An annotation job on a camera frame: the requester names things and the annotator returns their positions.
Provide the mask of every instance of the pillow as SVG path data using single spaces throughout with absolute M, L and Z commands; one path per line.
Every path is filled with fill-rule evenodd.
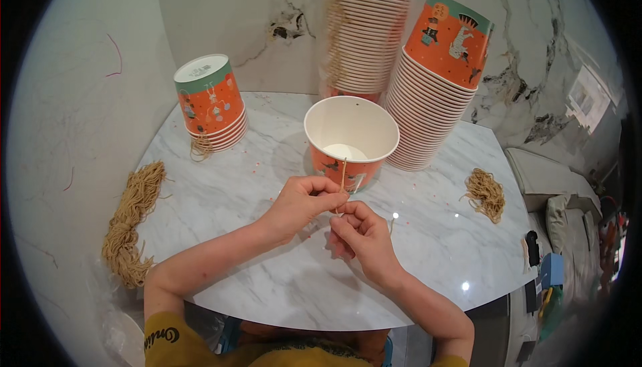
M 566 204 L 570 194 L 556 195 L 546 203 L 546 230 L 553 252 L 562 254 L 567 235 Z

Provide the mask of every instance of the person's left hand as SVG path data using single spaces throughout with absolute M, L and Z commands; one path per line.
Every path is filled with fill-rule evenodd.
M 341 186 L 324 176 L 292 176 L 258 222 L 277 243 L 289 243 L 317 215 L 350 199 L 346 191 L 340 191 Z

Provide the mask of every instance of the yellow shirt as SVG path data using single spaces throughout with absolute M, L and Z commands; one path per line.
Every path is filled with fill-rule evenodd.
M 172 312 L 159 312 L 145 323 L 146 367 L 372 367 L 350 348 L 317 339 L 296 343 L 245 345 L 215 355 L 185 320 Z M 441 357 L 433 367 L 467 367 L 457 356 Z

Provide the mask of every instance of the hand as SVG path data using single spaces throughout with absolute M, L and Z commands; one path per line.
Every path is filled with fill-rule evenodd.
M 330 219 L 330 242 L 335 243 L 337 255 L 356 255 L 369 280 L 389 287 L 404 269 L 392 248 L 388 221 L 362 201 L 347 202 L 337 211 L 343 216 Z
M 323 176 L 292 176 L 259 222 L 277 243 L 289 243 L 317 215 L 348 201 L 350 195 L 340 190 L 341 186 Z

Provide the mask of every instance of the floor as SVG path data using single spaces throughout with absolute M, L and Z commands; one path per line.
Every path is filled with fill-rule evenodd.
M 393 345 L 393 367 L 426 367 L 430 364 L 433 338 L 419 325 L 394 328 L 389 337 Z

